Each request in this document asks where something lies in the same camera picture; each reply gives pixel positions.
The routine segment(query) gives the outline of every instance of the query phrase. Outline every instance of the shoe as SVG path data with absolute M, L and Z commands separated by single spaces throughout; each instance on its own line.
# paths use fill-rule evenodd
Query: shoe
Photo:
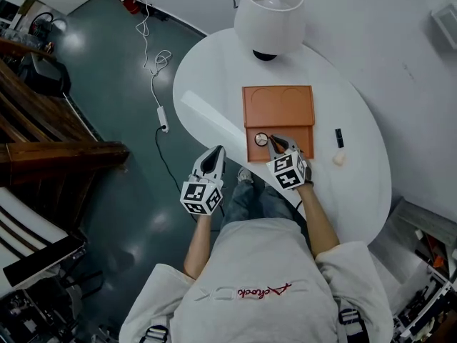
M 238 184 L 240 184 L 243 180 L 247 180 L 247 181 L 253 183 L 251 172 L 248 169 L 243 168 L 243 167 L 241 167 L 239 169 L 238 175 L 236 176 L 236 178 L 238 179 Z

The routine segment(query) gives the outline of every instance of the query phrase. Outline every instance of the oval table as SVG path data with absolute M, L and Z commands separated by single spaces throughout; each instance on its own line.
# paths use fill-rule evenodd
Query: oval table
M 173 98 L 184 128 L 208 148 L 223 145 L 227 157 L 275 187 L 296 206 L 296 191 L 283 191 L 265 164 L 248 163 L 243 125 L 243 86 L 311 85 L 314 111 L 314 189 L 341 242 L 369 244 L 391 205 L 391 173 L 379 128 L 365 102 L 322 56 L 298 51 L 258 60 L 233 29 L 212 34 L 181 62 Z M 346 161 L 336 166 L 335 129 L 341 129 Z

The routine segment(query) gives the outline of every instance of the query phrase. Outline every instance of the gray floor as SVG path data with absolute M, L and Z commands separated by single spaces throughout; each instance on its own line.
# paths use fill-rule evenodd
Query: gray floor
M 54 34 L 56 55 L 69 70 L 76 105 L 104 140 L 122 141 L 131 150 L 125 171 L 108 172 L 85 212 L 90 263 L 83 268 L 101 268 L 105 276 L 104 288 L 84 304 L 84 317 L 96 325 L 123 322 L 156 263 L 181 268 L 195 225 L 180 205 L 154 143 L 157 105 L 150 73 L 142 68 L 144 40 L 135 30 L 142 19 L 141 14 L 130 15 L 119 0 L 90 0 L 68 17 L 64 33 Z M 176 116 L 173 80 L 181 60 L 202 37 L 172 20 L 149 18 L 148 24 L 148 67 L 160 50 L 173 53 L 154 86 L 171 128 L 168 134 L 159 133 L 159 142 L 181 183 L 206 148 Z M 226 202 L 237 171 L 228 160 Z M 215 215 L 218 229 L 221 214 Z

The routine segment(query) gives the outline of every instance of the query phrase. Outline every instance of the lamp base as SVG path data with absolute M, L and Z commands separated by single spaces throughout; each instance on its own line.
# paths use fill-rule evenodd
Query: lamp base
M 254 53 L 255 57 L 257 57 L 259 60 L 262 60 L 262 61 L 271 61 L 276 56 L 278 56 L 277 54 L 262 54 L 261 52 L 257 52 L 254 50 L 252 50 L 252 52 Z

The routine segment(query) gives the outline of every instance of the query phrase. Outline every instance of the white lamp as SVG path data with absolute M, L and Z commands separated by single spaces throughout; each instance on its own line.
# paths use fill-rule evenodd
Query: white lamp
M 305 35 L 303 0 L 240 0 L 235 31 L 258 59 L 298 49 Z

